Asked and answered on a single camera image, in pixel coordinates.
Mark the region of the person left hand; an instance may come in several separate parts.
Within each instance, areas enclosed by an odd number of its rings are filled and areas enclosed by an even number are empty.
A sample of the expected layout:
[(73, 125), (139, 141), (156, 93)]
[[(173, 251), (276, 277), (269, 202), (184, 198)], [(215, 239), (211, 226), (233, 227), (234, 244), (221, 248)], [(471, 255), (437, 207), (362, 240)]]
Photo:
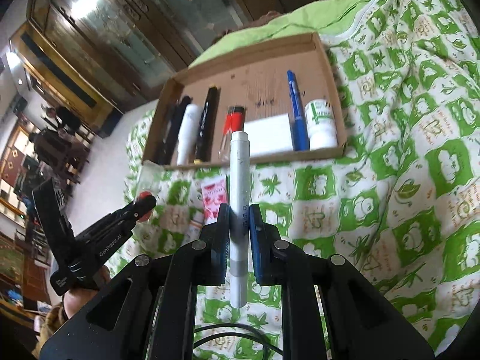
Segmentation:
[(64, 294), (64, 311), (66, 316), (72, 318), (83, 306), (85, 306), (98, 293), (92, 289), (71, 289)]

